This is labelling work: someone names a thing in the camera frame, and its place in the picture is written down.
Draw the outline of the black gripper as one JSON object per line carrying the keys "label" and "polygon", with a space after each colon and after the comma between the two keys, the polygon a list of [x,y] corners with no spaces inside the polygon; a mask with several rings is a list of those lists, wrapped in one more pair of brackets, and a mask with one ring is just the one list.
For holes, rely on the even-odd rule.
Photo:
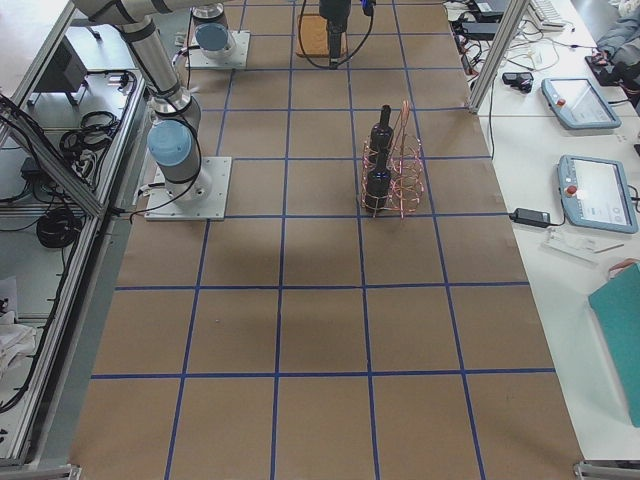
{"label": "black gripper", "polygon": [[348,0],[319,1],[319,14],[326,21],[330,68],[337,68],[342,58],[342,37],[347,30],[350,11]]}

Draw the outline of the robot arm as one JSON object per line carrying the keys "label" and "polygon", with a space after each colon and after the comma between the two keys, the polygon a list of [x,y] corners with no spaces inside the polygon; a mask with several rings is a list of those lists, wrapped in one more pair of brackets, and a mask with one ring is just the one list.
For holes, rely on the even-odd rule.
{"label": "robot arm", "polygon": [[150,91],[154,125],[147,135],[147,148],[160,168],[167,194],[179,202],[203,196],[210,181],[203,171],[198,141],[201,109],[164,48],[152,19],[189,8],[195,33],[204,38],[199,45],[217,51],[227,45],[228,23],[220,1],[76,1],[74,6],[89,21],[115,28],[143,74]]}
{"label": "robot arm", "polygon": [[[351,4],[349,1],[320,1],[318,14],[298,16],[297,54],[320,69],[337,69],[349,60],[344,39]],[[194,34],[187,51],[198,50],[204,67],[244,68],[250,32],[230,30],[224,22],[221,3],[192,9]]]}

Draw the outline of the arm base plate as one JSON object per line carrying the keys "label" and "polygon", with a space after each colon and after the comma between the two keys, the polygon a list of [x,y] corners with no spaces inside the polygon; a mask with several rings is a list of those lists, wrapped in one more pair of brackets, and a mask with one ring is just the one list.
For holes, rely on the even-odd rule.
{"label": "arm base plate", "polygon": [[178,186],[169,183],[156,168],[154,188],[148,198],[144,216],[150,221],[216,220],[225,218],[232,172],[231,157],[204,157],[195,184]]}
{"label": "arm base plate", "polygon": [[218,33],[197,32],[191,41],[189,67],[203,70],[244,70],[250,44],[248,30],[223,29]]}

